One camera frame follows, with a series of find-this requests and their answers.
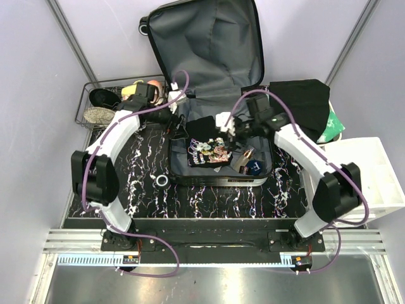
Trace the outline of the gold perfume spray bottle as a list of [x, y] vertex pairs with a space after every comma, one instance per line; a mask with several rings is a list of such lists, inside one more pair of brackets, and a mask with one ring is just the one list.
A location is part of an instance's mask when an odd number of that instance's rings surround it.
[[248, 163], [248, 161], [252, 158], [254, 152], [255, 152], [255, 148], [250, 146], [248, 147], [243, 153], [242, 155], [239, 157], [239, 159], [235, 162], [233, 168], [235, 171], [239, 171], [240, 167], [245, 167]]

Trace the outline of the black printed t-shirt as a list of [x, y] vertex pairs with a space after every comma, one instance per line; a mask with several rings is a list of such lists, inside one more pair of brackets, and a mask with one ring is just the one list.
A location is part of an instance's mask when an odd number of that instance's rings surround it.
[[186, 123], [187, 161], [190, 167], [217, 168], [229, 165], [233, 156], [213, 116]]

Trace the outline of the small dark cosmetic bottle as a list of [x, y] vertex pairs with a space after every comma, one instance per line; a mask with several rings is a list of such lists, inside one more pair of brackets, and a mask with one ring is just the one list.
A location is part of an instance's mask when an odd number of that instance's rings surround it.
[[248, 171], [249, 171], [249, 168], [247, 166], [240, 166], [240, 168], [239, 168], [239, 173], [240, 174], [247, 175]]

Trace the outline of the space astronaut kids suitcase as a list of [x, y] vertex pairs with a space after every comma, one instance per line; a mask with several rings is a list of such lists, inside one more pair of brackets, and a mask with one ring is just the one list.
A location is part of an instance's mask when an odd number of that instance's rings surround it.
[[[157, 7], [140, 22], [167, 82], [188, 84], [187, 100], [177, 113], [187, 122], [221, 112], [245, 117], [249, 111], [240, 96], [259, 87], [265, 64], [254, 1], [175, 1]], [[242, 175], [231, 165], [219, 170], [188, 164], [186, 139], [168, 142], [168, 170], [183, 186], [256, 187], [271, 174], [273, 145], [250, 138], [259, 175]]]

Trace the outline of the green tie-dye cloth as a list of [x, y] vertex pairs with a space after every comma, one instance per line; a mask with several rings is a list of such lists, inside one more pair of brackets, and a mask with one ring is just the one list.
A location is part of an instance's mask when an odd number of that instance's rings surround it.
[[317, 140], [317, 143], [326, 143], [333, 139], [336, 135], [342, 133], [345, 129], [345, 126], [339, 120], [335, 112], [330, 110], [325, 130]]

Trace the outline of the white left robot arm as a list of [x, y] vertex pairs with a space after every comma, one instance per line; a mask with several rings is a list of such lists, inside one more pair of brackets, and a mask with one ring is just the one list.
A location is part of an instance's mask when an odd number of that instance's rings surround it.
[[115, 244], [124, 251], [137, 242], [135, 227], [118, 197], [120, 190], [115, 162], [130, 137], [143, 121], [167, 124], [177, 105], [185, 101], [187, 86], [170, 84], [168, 95], [151, 82], [135, 83], [135, 91], [118, 103], [115, 114], [103, 133], [84, 151], [71, 157], [73, 192], [80, 197], [85, 212], [98, 212]]

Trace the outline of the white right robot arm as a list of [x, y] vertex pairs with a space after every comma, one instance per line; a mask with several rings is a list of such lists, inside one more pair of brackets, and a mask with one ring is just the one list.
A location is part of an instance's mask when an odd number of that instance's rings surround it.
[[238, 119], [233, 112], [222, 112], [215, 116], [216, 127], [233, 142], [267, 138], [292, 156], [312, 178], [316, 189], [311, 207], [287, 235], [289, 247], [301, 251], [309, 245], [313, 234], [365, 204], [360, 169], [354, 163], [334, 164], [300, 129], [288, 108], [276, 114], [264, 96], [249, 98], [246, 103], [248, 120]]

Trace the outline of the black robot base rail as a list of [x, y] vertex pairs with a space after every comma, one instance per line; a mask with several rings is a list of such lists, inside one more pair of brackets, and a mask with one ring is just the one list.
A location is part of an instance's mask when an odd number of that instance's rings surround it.
[[294, 229], [293, 218], [138, 218], [132, 221], [129, 237], [111, 232], [103, 233], [103, 251], [156, 251], [161, 244], [150, 237], [159, 237], [173, 248], [254, 248], [258, 251], [281, 253], [321, 253], [325, 251], [319, 232], [301, 237]]

